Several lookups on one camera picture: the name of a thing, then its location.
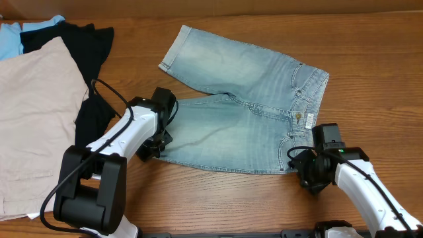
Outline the light blue denim shorts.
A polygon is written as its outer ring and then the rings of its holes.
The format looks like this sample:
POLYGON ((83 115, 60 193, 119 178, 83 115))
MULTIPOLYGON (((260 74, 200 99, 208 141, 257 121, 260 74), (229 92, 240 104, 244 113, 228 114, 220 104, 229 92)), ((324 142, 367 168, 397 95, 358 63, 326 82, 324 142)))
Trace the light blue denim shorts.
POLYGON ((313 143, 329 75, 288 55, 182 26, 159 66, 202 96, 181 99, 160 158, 207 171, 284 175, 313 143))

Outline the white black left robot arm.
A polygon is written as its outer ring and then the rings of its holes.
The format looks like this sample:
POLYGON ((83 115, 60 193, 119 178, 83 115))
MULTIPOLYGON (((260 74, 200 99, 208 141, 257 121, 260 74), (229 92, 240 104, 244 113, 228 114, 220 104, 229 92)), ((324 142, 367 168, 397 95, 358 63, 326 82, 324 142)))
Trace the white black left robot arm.
POLYGON ((156 88, 150 99, 135 97, 125 115, 85 148, 72 145, 62 159, 54 218, 79 233, 95 237, 141 237, 124 215, 127 164, 139 155, 160 157, 173 139, 166 131, 178 104, 168 89, 156 88))

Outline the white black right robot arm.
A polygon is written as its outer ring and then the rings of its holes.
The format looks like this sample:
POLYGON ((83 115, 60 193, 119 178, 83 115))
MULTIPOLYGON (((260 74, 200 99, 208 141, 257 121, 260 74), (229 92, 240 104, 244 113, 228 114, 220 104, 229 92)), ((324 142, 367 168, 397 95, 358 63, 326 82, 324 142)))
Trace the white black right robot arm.
POLYGON ((421 237, 422 223, 410 215, 377 176, 360 147, 346 147, 338 124, 312 129, 314 145, 297 146, 289 167, 300 185, 313 195, 332 184, 355 205, 372 237, 421 237))

